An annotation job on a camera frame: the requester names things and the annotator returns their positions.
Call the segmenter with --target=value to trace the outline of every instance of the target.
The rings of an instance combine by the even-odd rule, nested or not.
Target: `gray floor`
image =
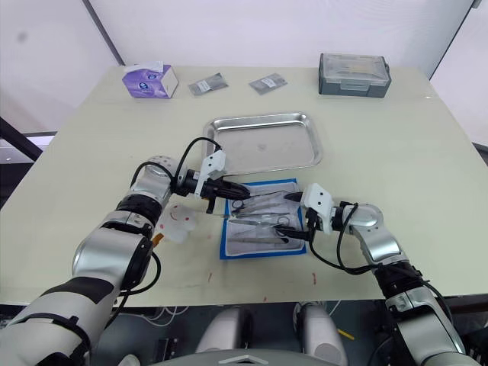
[[[328,304],[329,310],[335,301]],[[264,303],[243,305],[252,314],[254,329],[252,348],[284,349],[300,352],[300,343],[294,332],[292,313],[294,303]],[[143,365],[156,359],[160,339],[177,338],[175,357],[194,352],[200,337],[210,321],[225,307],[190,307],[175,317],[165,328],[152,326],[144,319],[120,315],[107,329],[94,353],[93,366],[117,365],[128,353],[136,355]],[[168,317],[161,319],[165,323]],[[332,318],[342,330],[355,340],[343,337],[351,366],[364,365],[376,345],[375,331],[380,323],[373,301],[342,301]]]

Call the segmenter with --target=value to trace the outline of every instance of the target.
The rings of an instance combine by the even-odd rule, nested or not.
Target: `white paper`
[[[208,92],[210,90],[210,86],[208,85],[208,82],[205,80],[202,80],[200,82],[197,82],[197,87],[203,92]]]
[[[164,67],[165,67],[165,64],[163,61],[151,61],[148,63],[138,63],[136,65],[127,66],[124,68],[124,71],[125,71],[125,73],[128,73],[128,72],[132,72],[132,71],[148,69],[148,70],[155,71],[155,72],[162,72]]]
[[[156,230],[165,238],[177,242],[184,243],[188,234],[197,226],[197,218],[195,210],[186,207],[182,204],[166,205],[162,212]]]
[[[276,83],[271,79],[264,78],[264,79],[261,79],[261,81],[264,82],[270,88],[274,88],[276,86]]]
[[[239,241],[241,238],[279,238],[276,234],[273,224],[283,224],[285,226],[292,226],[296,230],[302,230],[300,219],[298,217],[298,208],[300,203],[285,200],[284,196],[288,193],[298,192],[299,188],[295,182],[276,183],[271,185],[251,185],[247,186],[251,191],[251,195],[266,194],[271,192],[283,191],[277,194],[270,195],[269,199],[258,203],[250,203],[250,205],[264,205],[264,204],[279,204],[276,207],[262,208],[252,211],[253,214],[263,213],[284,213],[280,216],[264,216],[264,217],[239,217],[238,220],[261,221],[261,225],[248,225],[243,223],[234,223],[233,220],[227,221],[226,228],[226,255],[238,256],[252,253],[278,253],[278,252],[299,252],[305,245],[304,240],[287,238],[288,243],[265,243],[265,242],[243,242]],[[232,207],[232,201],[227,201],[229,212],[235,210]]]

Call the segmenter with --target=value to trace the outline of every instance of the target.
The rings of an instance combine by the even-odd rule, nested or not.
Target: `black cable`
[[[158,164],[157,162],[143,162],[141,165],[139,165],[137,167],[136,171],[134,172],[134,175],[132,177],[132,181],[130,181],[130,186],[131,187],[136,182],[137,176],[140,173],[140,169],[144,168],[146,165],[153,165],[153,166],[156,166],[156,167],[160,168],[161,170],[163,170],[164,173],[166,173],[167,176],[169,177],[171,183],[175,180],[175,178],[173,177],[173,175],[171,174],[171,172],[167,168],[165,168],[164,166],[162,166],[161,164]]]
[[[349,273],[350,275],[362,275],[363,273],[366,273],[366,272],[370,271],[371,269],[378,268],[378,265],[363,265],[361,267],[351,268],[351,267],[346,267],[344,265],[344,262],[342,261],[342,257],[341,257],[342,237],[344,236],[345,229],[347,228],[347,226],[349,224],[349,220],[351,219],[354,212],[358,209],[358,207],[359,207],[359,204],[355,203],[354,207],[349,212],[349,215],[346,217],[346,219],[344,221],[344,225],[342,225],[341,232],[339,233],[339,238],[337,239],[337,248],[336,248],[337,262],[339,263],[340,269]]]
[[[383,268],[385,268],[387,270],[391,270],[391,271],[395,271],[395,272],[401,273],[403,275],[406,275],[406,276],[409,276],[409,277],[412,277],[412,278],[418,277],[417,273],[414,273],[412,271],[408,271],[408,270],[403,269],[403,268],[393,267],[391,265],[390,266],[387,266],[387,267],[383,267]],[[446,300],[442,296],[442,294],[439,292],[439,290],[437,290],[437,288],[435,288],[434,286],[432,286],[428,281],[424,280],[423,278],[420,278],[419,280],[420,280],[420,282],[424,286],[426,286],[429,290],[431,290],[434,294],[437,295],[437,298],[438,298],[439,302],[441,303],[441,305],[443,307],[443,310],[445,312],[446,317],[452,323],[453,322],[453,319],[452,319],[451,308],[449,307],[448,303],[446,302]]]
[[[315,251],[315,249],[313,247],[313,240],[310,240],[309,241],[309,247],[310,247],[310,251],[313,253],[313,255],[315,255],[321,262],[324,262],[326,265],[330,265],[331,267],[333,267],[335,269],[342,269],[340,265],[337,265],[336,263],[332,263],[331,261],[328,261],[327,259],[325,259],[322,256],[320,256]]]
[[[376,358],[377,354],[379,353],[379,351],[389,342],[391,341],[393,338],[390,336],[388,338],[386,338],[385,340],[382,341],[382,343],[380,343],[378,345],[378,347],[376,347],[373,351],[373,353],[371,353],[371,356],[369,357],[369,360],[368,360],[368,366],[371,366],[373,364],[373,360]]]
[[[196,139],[194,139],[193,141],[191,141],[188,144],[188,146],[186,147],[185,152],[183,152],[183,155],[181,156],[181,159],[180,159],[180,163],[178,163],[178,167],[177,167],[176,173],[175,173],[175,178],[172,181],[172,189],[173,190],[175,190],[175,188],[176,188],[176,184],[178,183],[178,178],[179,178],[179,175],[180,175],[181,167],[183,166],[183,162],[185,162],[186,156],[190,152],[191,147],[193,147],[193,145],[195,143],[197,143],[198,141],[203,141],[203,140],[204,141],[208,141],[209,143],[214,144],[215,145],[215,151],[222,149],[222,146],[220,146],[219,143],[217,143],[216,141],[214,141],[214,140],[212,140],[212,139],[210,139],[208,137],[197,137]]]
[[[448,303],[446,302],[446,300],[442,296],[442,294],[437,290],[437,288],[435,288],[434,286],[432,286],[429,282],[427,282],[425,280],[422,280],[422,284],[424,286],[426,286],[434,294],[437,295],[437,298],[439,299],[439,302],[441,303],[442,307],[444,308],[443,310],[444,310],[444,313],[445,313],[446,317],[449,319],[449,321],[451,322],[451,324],[454,325],[453,324],[453,319],[452,319],[451,308],[449,307]]]
[[[130,295],[141,294],[144,291],[148,291],[152,286],[156,284],[156,282],[159,280],[159,277],[161,276],[161,261],[159,260],[159,257],[156,253],[152,252],[151,256],[154,259],[154,262],[156,263],[156,275],[154,276],[153,280],[147,286],[144,286],[140,289],[121,291],[119,296],[125,296],[125,295],[130,296]]]
[[[120,312],[124,308],[124,305],[127,302],[127,299],[128,298],[129,298],[129,295],[128,294],[124,296],[124,298],[120,302],[119,307],[114,311],[114,313],[112,314],[112,316],[110,317],[110,319],[107,321],[107,324],[105,324],[105,329],[108,328],[114,322],[115,318],[117,318],[117,315],[120,314]]]
[[[149,290],[159,280],[159,276],[161,276],[161,261],[159,260],[159,257],[156,253],[152,252],[151,256],[154,259],[154,262],[156,262],[156,276],[154,276],[154,279],[151,281],[150,284],[140,288],[139,290],[120,292],[119,296],[123,297],[122,301],[120,302],[119,307],[112,314],[111,318],[108,320],[107,324],[105,325],[105,328],[108,328],[110,324],[114,322],[115,318],[120,314],[120,312],[124,308],[124,305],[127,302],[127,299],[129,298],[130,295],[141,294],[142,292]]]

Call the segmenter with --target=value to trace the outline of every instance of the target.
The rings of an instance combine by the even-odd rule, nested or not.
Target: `beige tabletop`
[[[229,88],[194,97],[187,85],[221,72]],[[278,72],[288,85],[259,96],[248,83]],[[313,168],[233,177],[298,179],[321,184],[340,200],[377,205],[387,227],[425,279],[444,295],[488,292],[488,168],[429,81],[392,68],[387,96],[317,93],[317,70],[175,67],[171,100],[134,99],[108,71],[0,212],[0,303],[28,303],[67,281],[76,246],[112,211],[134,169],[165,154],[179,159],[188,142],[217,117],[304,112],[315,123],[323,160]],[[199,169],[201,148],[188,158]],[[192,197],[173,201],[204,211]],[[216,212],[222,209],[222,202]],[[310,253],[219,260],[222,219],[198,214],[184,244],[156,248],[162,277],[128,306],[372,299],[371,273],[350,276]],[[337,234],[318,233],[317,250],[335,258]],[[358,241],[345,238],[346,263],[364,263]],[[145,282],[154,273],[151,264]]]

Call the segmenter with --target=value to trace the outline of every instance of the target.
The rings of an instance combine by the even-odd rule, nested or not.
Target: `tissue box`
[[[135,98],[169,99],[178,85],[171,65],[164,65],[160,61],[129,66],[125,72],[122,81]]]

